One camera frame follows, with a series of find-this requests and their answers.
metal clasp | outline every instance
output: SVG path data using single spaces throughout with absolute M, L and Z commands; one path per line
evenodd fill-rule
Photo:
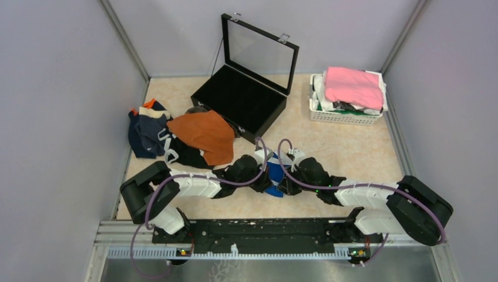
M 291 36 L 289 34 L 286 34 L 286 33 L 282 33 L 282 35 L 280 35 L 280 38 L 278 38 L 278 41 L 282 44 L 285 44 L 287 43 L 287 40 L 289 40 Z
M 232 16 L 232 18 L 230 19 L 231 21 L 233 22 L 238 22 L 238 17 L 241 16 L 242 14 L 239 14 L 237 12 L 234 13 L 234 15 Z

laundry basket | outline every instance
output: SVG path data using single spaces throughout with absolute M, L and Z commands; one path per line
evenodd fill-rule
M 315 76 L 316 75 L 311 75 L 309 79 L 309 119 L 317 122 L 347 123 L 350 125 L 373 125 L 373 123 L 375 123 L 382 116 L 383 113 L 379 116 L 369 116 L 313 110 L 313 78 Z

pink towel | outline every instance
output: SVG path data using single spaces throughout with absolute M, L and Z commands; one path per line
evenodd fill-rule
M 381 110 L 384 104 L 379 76 L 348 68 L 328 68 L 325 97 L 332 102 L 341 101 L 374 110 Z

box lid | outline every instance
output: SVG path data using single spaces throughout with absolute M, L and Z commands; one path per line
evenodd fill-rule
M 289 95 L 299 46 L 227 14 L 221 15 L 225 63 Z

brown cloth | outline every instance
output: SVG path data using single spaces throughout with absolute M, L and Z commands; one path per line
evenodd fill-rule
M 167 125 L 185 144 L 203 150 L 208 165 L 224 165 L 232 161 L 235 134 L 216 112 L 186 113 Z

